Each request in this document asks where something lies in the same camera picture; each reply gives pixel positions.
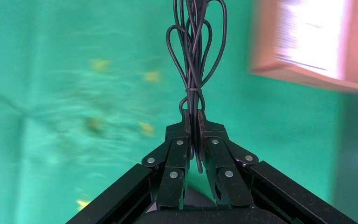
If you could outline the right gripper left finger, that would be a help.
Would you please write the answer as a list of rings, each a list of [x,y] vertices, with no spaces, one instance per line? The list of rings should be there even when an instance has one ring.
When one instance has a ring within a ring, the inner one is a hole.
[[[183,208],[190,161],[188,110],[165,140],[74,215],[69,224],[156,224],[154,214]]]

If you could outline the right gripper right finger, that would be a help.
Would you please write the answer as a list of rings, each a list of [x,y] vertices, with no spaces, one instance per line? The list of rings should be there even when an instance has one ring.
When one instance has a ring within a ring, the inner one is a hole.
[[[217,204],[229,224],[352,224],[324,200],[232,142],[222,124],[198,111],[200,155]]]

